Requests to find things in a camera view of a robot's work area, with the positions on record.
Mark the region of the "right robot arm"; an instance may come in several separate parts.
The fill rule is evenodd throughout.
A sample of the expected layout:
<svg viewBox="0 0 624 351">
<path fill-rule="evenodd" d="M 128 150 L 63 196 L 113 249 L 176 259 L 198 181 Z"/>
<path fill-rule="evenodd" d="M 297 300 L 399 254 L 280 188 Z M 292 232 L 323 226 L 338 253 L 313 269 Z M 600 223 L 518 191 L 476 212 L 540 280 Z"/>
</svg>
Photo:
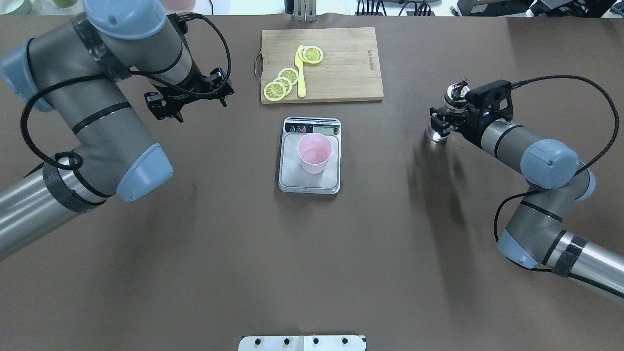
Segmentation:
<svg viewBox="0 0 624 351">
<path fill-rule="evenodd" d="M 458 132 L 528 182 L 528 190 L 516 196 L 521 202 L 508 224 L 501 233 L 494 231 L 499 253 L 522 269 L 623 297 L 623 257 L 562 227 L 572 205 L 589 197 L 596 185 L 572 149 L 491 109 L 481 115 L 469 106 L 432 108 L 430 117 L 434 140 Z"/>
</svg>

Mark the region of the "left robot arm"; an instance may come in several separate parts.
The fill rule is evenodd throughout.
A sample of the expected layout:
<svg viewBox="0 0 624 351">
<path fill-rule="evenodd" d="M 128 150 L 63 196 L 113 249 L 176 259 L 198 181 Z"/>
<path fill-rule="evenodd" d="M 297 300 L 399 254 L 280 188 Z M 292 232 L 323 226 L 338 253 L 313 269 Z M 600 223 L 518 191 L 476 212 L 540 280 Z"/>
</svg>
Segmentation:
<svg viewBox="0 0 624 351">
<path fill-rule="evenodd" d="M 85 0 L 84 11 L 1 58 L 1 77 L 25 102 L 20 131 L 42 161 L 1 193 L 1 258 L 8 258 L 112 196 L 132 202 L 173 176 L 161 145 L 118 83 L 149 79 L 151 113 L 182 122 L 181 108 L 233 93 L 230 71 L 205 76 L 185 40 L 202 14 L 166 14 L 158 0 Z M 28 131 L 30 113 L 57 111 L 80 145 L 48 156 Z"/>
</svg>

